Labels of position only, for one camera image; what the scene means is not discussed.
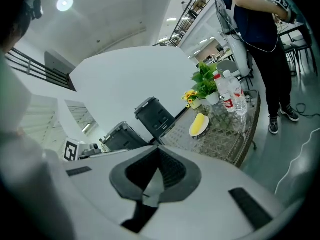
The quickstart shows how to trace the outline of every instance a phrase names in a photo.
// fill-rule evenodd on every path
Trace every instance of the potted plant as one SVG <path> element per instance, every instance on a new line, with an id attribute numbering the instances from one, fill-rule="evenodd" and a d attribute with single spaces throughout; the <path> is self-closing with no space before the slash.
<path id="1" fill-rule="evenodd" d="M 198 92 L 194 90 L 188 90 L 181 97 L 182 100 L 188 102 L 186 107 L 193 108 L 194 110 L 201 106 L 200 100 L 198 99 Z"/>
<path id="2" fill-rule="evenodd" d="M 199 71 L 193 74 L 191 78 L 196 82 L 196 85 L 192 88 L 196 90 L 197 96 L 201 99 L 206 99 L 211 105 L 215 105 L 219 102 L 219 95 L 216 82 L 213 80 L 214 71 L 217 70 L 217 64 L 211 64 L 210 66 L 199 63 Z"/>

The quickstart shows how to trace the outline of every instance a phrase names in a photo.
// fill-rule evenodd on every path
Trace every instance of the glass table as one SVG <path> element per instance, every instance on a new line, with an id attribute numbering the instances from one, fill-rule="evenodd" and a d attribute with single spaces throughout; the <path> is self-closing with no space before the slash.
<path id="1" fill-rule="evenodd" d="M 182 150 L 217 158 L 240 167 L 250 145 L 256 144 L 253 138 L 256 132 L 261 99 L 257 90 L 245 91 L 248 111 L 239 116 L 228 112 L 223 101 L 210 105 L 202 99 L 197 109 L 187 109 L 159 138 L 161 144 Z M 198 113 L 209 117 L 206 130 L 196 137 L 191 137 L 189 129 Z"/>

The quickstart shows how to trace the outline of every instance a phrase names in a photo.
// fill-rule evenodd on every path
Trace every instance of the green leaves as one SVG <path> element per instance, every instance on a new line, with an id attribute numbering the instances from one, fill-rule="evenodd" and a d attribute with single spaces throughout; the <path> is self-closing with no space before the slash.
<path id="1" fill-rule="evenodd" d="M 193 77 L 191 78 L 191 80 L 195 81 L 196 83 L 201 83 L 204 78 L 203 76 L 200 74 L 200 72 L 195 72 L 193 74 Z"/>
<path id="2" fill-rule="evenodd" d="M 199 63 L 199 71 L 193 74 L 191 78 L 196 82 L 192 87 L 193 90 L 198 91 L 197 96 L 204 99 L 208 95 L 217 91 L 216 83 L 214 82 L 214 72 L 217 70 L 217 64 L 207 66 L 203 62 Z"/>

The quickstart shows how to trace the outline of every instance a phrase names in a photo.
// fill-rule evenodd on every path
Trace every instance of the black trash bin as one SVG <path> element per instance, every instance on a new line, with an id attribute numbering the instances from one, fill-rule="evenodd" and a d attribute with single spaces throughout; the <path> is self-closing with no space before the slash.
<path id="1" fill-rule="evenodd" d="M 111 151 L 135 150 L 149 146 L 138 133 L 135 132 L 126 122 L 119 123 L 106 136 L 103 141 Z"/>
<path id="2" fill-rule="evenodd" d="M 175 118 L 155 97 L 150 97 L 140 104 L 134 114 L 157 140 L 175 122 Z"/>

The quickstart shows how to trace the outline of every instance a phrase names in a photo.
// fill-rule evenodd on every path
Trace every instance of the navy shirt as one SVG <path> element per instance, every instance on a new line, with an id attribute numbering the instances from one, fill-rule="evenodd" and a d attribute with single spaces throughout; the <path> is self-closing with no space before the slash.
<path id="1" fill-rule="evenodd" d="M 226 8 L 231 10 L 232 0 L 223 0 Z M 275 45 L 278 29 L 271 13 L 248 10 L 235 6 L 234 20 L 242 38 L 249 44 Z"/>

